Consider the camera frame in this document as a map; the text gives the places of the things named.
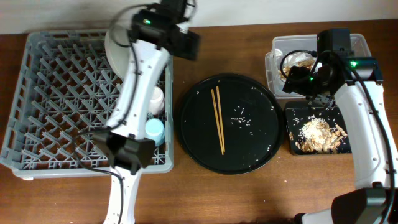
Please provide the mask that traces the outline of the pink plastic cup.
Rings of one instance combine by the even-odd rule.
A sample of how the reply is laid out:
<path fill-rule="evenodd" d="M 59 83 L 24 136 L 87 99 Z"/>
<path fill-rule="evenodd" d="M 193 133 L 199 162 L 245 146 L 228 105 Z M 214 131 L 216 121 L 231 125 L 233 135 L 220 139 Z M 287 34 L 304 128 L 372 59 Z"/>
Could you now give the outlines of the pink plastic cup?
<path fill-rule="evenodd" d="M 163 112 L 165 107 L 165 96 L 161 88 L 155 87 L 152 98 L 150 99 L 148 113 L 159 115 Z"/>

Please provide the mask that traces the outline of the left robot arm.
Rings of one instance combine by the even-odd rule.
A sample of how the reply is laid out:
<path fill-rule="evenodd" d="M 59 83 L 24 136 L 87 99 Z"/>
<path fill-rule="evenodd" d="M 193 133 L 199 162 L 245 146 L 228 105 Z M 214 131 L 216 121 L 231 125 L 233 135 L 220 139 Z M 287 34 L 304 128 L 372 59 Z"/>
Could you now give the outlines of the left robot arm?
<path fill-rule="evenodd" d="M 155 142 L 145 136 L 145 124 L 154 88 L 171 56 L 195 60 L 200 36 L 189 30 L 195 1 L 140 4 L 124 29 L 117 25 L 130 11 L 121 9 L 111 20 L 108 44 L 124 52 L 126 71 L 116 107 L 106 126 L 92 138 L 108 158 L 111 191 L 105 223 L 134 223 L 139 181 L 150 164 Z"/>

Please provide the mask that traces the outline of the white napkin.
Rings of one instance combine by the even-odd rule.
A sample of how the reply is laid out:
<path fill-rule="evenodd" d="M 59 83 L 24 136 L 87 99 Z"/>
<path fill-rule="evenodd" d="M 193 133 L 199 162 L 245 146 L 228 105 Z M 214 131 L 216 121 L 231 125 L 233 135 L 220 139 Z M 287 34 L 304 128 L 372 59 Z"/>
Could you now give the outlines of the white napkin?
<path fill-rule="evenodd" d="M 286 55 L 288 52 L 283 53 L 282 51 L 277 50 L 276 53 L 277 53 L 277 55 L 276 55 L 276 60 L 277 60 L 276 65 L 277 65 L 277 68 L 280 70 L 280 64 L 282 63 L 282 59 L 283 59 L 283 57 L 285 57 L 285 55 Z M 299 59 L 305 59 L 305 58 L 313 58 L 314 60 L 317 59 L 316 57 L 311 56 L 309 53 L 306 53 L 306 52 L 296 52 L 296 53 L 292 53 L 292 54 L 288 55 L 288 56 L 285 58 L 283 64 L 284 64 L 285 62 L 290 61 L 290 60 L 299 60 Z"/>

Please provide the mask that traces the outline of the gold snack wrapper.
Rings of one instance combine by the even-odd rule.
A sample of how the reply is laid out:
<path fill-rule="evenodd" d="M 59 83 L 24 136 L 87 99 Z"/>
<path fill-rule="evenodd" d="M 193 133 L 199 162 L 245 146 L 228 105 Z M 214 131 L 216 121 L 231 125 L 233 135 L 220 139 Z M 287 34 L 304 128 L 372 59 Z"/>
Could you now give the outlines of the gold snack wrapper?
<path fill-rule="evenodd" d="M 289 76 L 290 69 L 294 66 L 298 68 L 305 68 L 306 70 L 310 71 L 313 68 L 313 64 L 315 60 L 313 58 L 305 58 L 299 60 L 290 60 L 285 62 L 282 66 L 282 70 L 279 70 L 279 75 L 282 80 L 286 80 L 286 78 L 282 75 L 282 72 L 285 73 L 286 76 Z"/>

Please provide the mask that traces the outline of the food scraps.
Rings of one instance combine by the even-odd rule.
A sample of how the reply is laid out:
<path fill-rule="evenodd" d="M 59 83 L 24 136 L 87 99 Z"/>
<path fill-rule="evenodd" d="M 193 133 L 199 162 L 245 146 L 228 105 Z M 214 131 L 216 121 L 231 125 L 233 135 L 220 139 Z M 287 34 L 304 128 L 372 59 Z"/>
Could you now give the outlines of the food scraps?
<path fill-rule="evenodd" d="M 287 129 L 295 154 L 337 154 L 347 146 L 345 130 L 336 123 L 330 126 L 323 118 L 310 116 L 307 121 L 295 118 Z"/>

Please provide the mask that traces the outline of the grey round plate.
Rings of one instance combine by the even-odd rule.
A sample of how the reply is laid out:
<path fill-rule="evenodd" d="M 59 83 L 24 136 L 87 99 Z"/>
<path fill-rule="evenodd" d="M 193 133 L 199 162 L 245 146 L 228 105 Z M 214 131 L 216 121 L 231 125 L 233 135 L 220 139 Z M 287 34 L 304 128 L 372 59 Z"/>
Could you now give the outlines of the grey round plate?
<path fill-rule="evenodd" d="M 114 43 L 110 38 L 110 34 L 114 35 L 116 41 L 120 44 L 127 45 L 129 43 L 127 37 L 127 30 L 119 25 L 115 25 L 112 32 L 107 31 L 104 40 L 105 52 L 108 63 L 113 72 L 121 79 L 124 80 L 129 63 L 129 49 L 120 47 Z"/>

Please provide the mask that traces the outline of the blue plastic cup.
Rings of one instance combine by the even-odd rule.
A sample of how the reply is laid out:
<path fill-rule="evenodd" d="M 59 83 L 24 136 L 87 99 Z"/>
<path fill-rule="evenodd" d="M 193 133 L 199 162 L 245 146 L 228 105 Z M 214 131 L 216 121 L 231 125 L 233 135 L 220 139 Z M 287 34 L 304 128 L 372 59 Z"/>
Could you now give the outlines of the blue plastic cup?
<path fill-rule="evenodd" d="M 165 126 L 157 118 L 148 119 L 145 125 L 145 137 L 155 142 L 155 146 L 160 146 L 165 141 Z"/>

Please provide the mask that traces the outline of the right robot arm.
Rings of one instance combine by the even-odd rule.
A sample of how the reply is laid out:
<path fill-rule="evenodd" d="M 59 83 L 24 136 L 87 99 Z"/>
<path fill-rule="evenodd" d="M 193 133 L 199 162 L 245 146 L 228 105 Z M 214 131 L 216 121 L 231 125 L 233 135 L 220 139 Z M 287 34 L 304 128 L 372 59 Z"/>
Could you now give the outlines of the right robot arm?
<path fill-rule="evenodd" d="M 342 114 L 354 160 L 355 190 L 330 208 L 298 213 L 296 223 L 397 223 L 397 147 L 384 107 L 378 61 L 357 56 L 349 29 L 329 29 L 313 38 L 311 70 L 292 67 L 283 91 L 330 106 Z"/>

